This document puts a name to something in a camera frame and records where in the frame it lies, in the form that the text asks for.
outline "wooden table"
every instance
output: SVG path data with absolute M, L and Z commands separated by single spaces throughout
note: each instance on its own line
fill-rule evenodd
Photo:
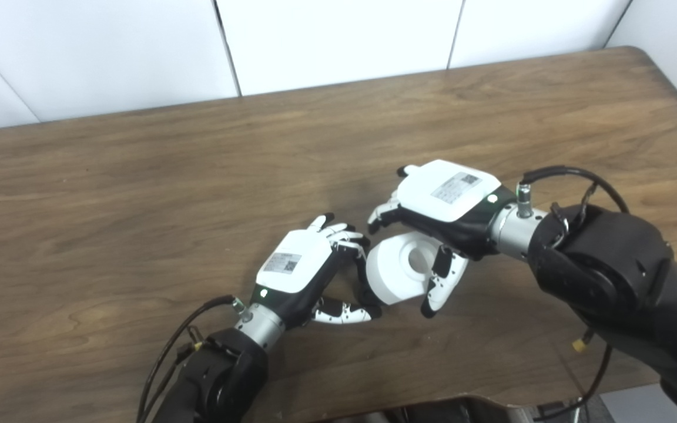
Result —
M 509 186 L 538 166 L 585 166 L 677 253 L 677 92 L 632 49 L 0 129 L 0 421 L 133 420 L 184 316 L 247 298 L 269 252 L 315 215 L 362 226 L 396 168 L 434 158 Z M 566 177 L 534 196 L 572 204 L 585 187 Z M 347 268 L 329 294 L 350 299 L 354 280 Z M 234 321 L 217 310 L 200 324 Z M 582 330 L 524 265 L 487 258 L 435 319 L 410 301 L 369 324 L 289 332 L 248 419 L 576 397 L 604 348 L 575 353 Z M 655 381 L 615 354 L 601 390 Z

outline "qr code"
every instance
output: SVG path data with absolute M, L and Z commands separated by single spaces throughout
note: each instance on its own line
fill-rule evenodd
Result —
M 263 271 L 275 271 L 275 273 L 291 275 L 297 263 L 299 263 L 299 259 L 301 259 L 299 254 L 274 253 Z
M 468 174 L 467 176 L 462 177 L 464 182 L 467 182 L 467 184 L 474 184 L 479 180 L 479 177 L 473 176 L 473 174 Z

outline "robotic hand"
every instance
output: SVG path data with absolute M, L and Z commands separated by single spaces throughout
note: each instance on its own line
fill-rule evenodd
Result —
M 380 316 L 378 307 L 360 307 L 322 297 L 339 267 L 354 260 L 364 273 L 369 241 L 347 224 L 327 226 L 333 214 L 324 214 L 304 230 L 293 230 L 263 263 L 256 276 L 250 307 L 234 297 L 213 300 L 180 326 L 146 383 L 138 423 L 144 423 L 153 402 L 169 382 L 174 368 L 185 362 L 177 382 L 167 392 L 154 423 L 236 422 L 242 419 L 268 377 L 268 351 L 286 330 L 311 319 L 329 324 L 368 321 Z M 192 319 L 210 306 L 231 303 L 240 315 L 233 328 L 204 340 L 194 335 L 193 344 L 177 352 L 172 370 L 162 380 L 150 405 L 145 399 L 160 362 Z
M 398 174 L 405 179 L 373 211 L 369 231 L 401 222 L 443 243 L 422 306 L 425 316 L 443 306 L 467 260 L 506 254 L 526 261 L 540 289 L 566 302 L 590 334 L 607 341 L 604 363 L 582 401 L 599 385 L 612 346 L 658 372 L 677 404 L 677 263 L 660 232 L 629 214 L 604 179 L 553 166 L 524 174 L 515 194 L 491 174 L 443 160 L 405 166 Z M 591 180 L 581 204 L 563 209 L 553 203 L 549 213 L 532 209 L 531 184 L 562 174 Z M 621 212 L 588 204 L 598 186 Z M 360 298 L 368 302 L 371 296 Z

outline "cable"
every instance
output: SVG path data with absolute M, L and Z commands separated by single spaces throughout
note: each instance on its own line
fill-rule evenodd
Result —
M 585 405 L 586 402 L 588 402 L 592 395 L 594 395 L 594 393 L 597 391 L 597 388 L 599 388 L 599 383 L 602 382 L 602 377 L 605 375 L 605 370 L 608 369 L 608 364 L 610 363 L 610 356 L 612 353 L 613 347 L 610 346 L 610 344 L 607 344 L 605 346 L 605 353 L 602 355 L 602 362 L 599 364 L 599 370 L 597 370 L 597 375 L 594 375 L 592 385 L 590 385 L 589 389 L 586 391 L 586 394 L 581 396 L 579 401 L 576 401 L 574 404 L 571 404 L 564 409 L 560 409 L 557 412 L 535 418 L 534 421 L 546 421 L 559 415 L 564 415 L 567 412 L 571 412 L 575 409 L 578 409 L 578 407 Z
M 223 297 L 217 297 L 212 300 L 207 301 L 204 305 L 200 305 L 198 310 L 193 311 L 186 319 L 185 321 L 182 322 L 181 325 L 177 328 L 177 330 L 174 331 L 174 334 L 172 334 L 172 337 L 169 338 L 167 341 L 166 345 L 163 346 L 163 349 L 161 350 L 161 354 L 159 354 L 158 358 L 156 359 L 156 362 L 153 364 L 153 367 L 150 369 L 150 374 L 148 374 L 148 379 L 145 381 L 145 386 L 143 386 L 143 393 L 140 395 L 140 405 L 138 407 L 138 417 L 137 417 L 137 423 L 141 422 L 141 418 L 143 415 L 145 415 L 145 402 L 148 400 L 148 393 L 150 393 L 150 386 L 153 384 L 153 378 L 156 377 L 156 373 L 158 373 L 158 369 L 161 367 L 161 363 L 163 362 L 164 358 L 166 358 L 167 354 L 169 351 L 171 351 L 172 346 L 174 346 L 174 343 L 177 342 L 177 339 L 179 336 L 182 334 L 182 332 L 185 331 L 186 327 L 192 323 L 193 320 L 195 320 L 199 315 L 202 315 L 202 313 L 205 313 L 205 311 L 210 310 L 211 308 L 217 307 L 217 306 L 223 306 L 226 304 L 231 304 L 234 302 L 234 297 L 232 295 L 223 295 Z
M 564 176 L 565 174 L 574 174 L 575 176 L 581 176 L 584 177 L 585 179 L 591 180 L 597 185 L 600 185 L 600 187 L 602 187 L 602 189 L 604 189 L 605 192 L 608 193 L 610 198 L 612 198 L 615 204 L 618 205 L 618 208 L 621 210 L 621 212 L 623 213 L 629 212 L 628 206 L 626 205 L 626 201 L 623 200 L 623 197 L 621 197 L 618 191 L 616 191 L 615 188 L 613 188 L 612 185 L 610 185 L 607 182 L 607 180 L 602 179 L 593 172 L 578 167 L 548 166 L 543 167 L 542 169 L 532 170 L 524 173 L 524 177 L 522 177 L 521 182 L 519 182 L 519 184 L 534 184 L 534 182 L 537 182 L 537 180 L 545 179 L 546 177 Z
M 177 369 L 177 366 L 179 366 L 179 362 L 174 360 L 174 364 L 169 367 L 169 370 L 166 370 L 166 374 L 163 376 L 158 388 L 156 388 L 156 393 L 150 398 L 148 407 L 145 409 L 145 412 L 143 412 L 143 415 L 140 416 L 140 423 L 145 423 L 145 421 L 148 420 L 148 416 L 150 416 L 153 406 L 156 404 L 156 401 L 158 401 L 158 398 L 161 396 L 163 390 L 166 389 L 166 386 L 169 385 L 169 381 L 172 380 L 172 376 L 174 375 L 174 371 Z

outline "sticker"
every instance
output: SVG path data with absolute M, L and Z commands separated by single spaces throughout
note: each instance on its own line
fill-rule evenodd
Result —
M 446 180 L 431 195 L 448 204 L 454 204 L 465 192 L 480 182 L 482 180 L 479 177 L 473 176 L 473 174 L 459 172 L 451 179 Z
M 299 263 L 299 259 L 301 259 L 299 254 L 274 253 L 263 271 L 275 271 L 275 273 L 291 275 L 296 263 Z

